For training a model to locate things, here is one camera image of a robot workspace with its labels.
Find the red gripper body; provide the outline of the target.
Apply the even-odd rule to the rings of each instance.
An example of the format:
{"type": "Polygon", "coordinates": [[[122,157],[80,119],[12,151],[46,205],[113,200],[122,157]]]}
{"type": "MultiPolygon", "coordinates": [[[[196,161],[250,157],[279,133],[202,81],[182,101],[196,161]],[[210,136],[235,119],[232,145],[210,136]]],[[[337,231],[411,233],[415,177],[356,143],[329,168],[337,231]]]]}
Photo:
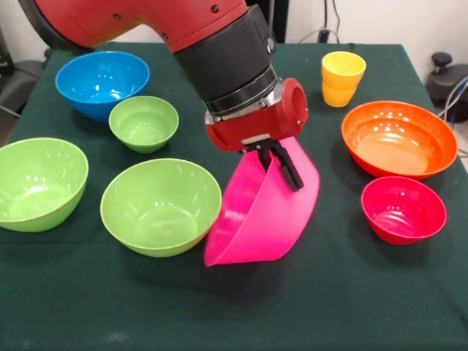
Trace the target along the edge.
{"type": "Polygon", "coordinates": [[[296,136],[308,120],[303,87],[295,78],[288,78],[282,82],[281,99],[276,104],[226,121],[207,122],[205,130],[215,146],[235,152],[268,138],[282,140],[296,136]]]}

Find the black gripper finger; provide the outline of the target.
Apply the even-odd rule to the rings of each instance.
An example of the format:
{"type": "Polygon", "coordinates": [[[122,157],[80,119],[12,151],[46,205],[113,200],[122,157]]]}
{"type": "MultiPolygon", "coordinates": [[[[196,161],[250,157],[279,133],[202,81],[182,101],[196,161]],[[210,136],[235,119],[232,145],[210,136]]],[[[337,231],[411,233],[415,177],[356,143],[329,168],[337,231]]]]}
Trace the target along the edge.
{"type": "Polygon", "coordinates": [[[265,172],[268,171],[271,165],[271,152],[269,148],[259,148],[257,149],[258,159],[262,165],[265,172]]]}
{"type": "Polygon", "coordinates": [[[280,170],[287,185],[293,192],[303,188],[303,181],[300,177],[287,149],[277,140],[272,142],[271,153],[279,160],[280,170]]]}

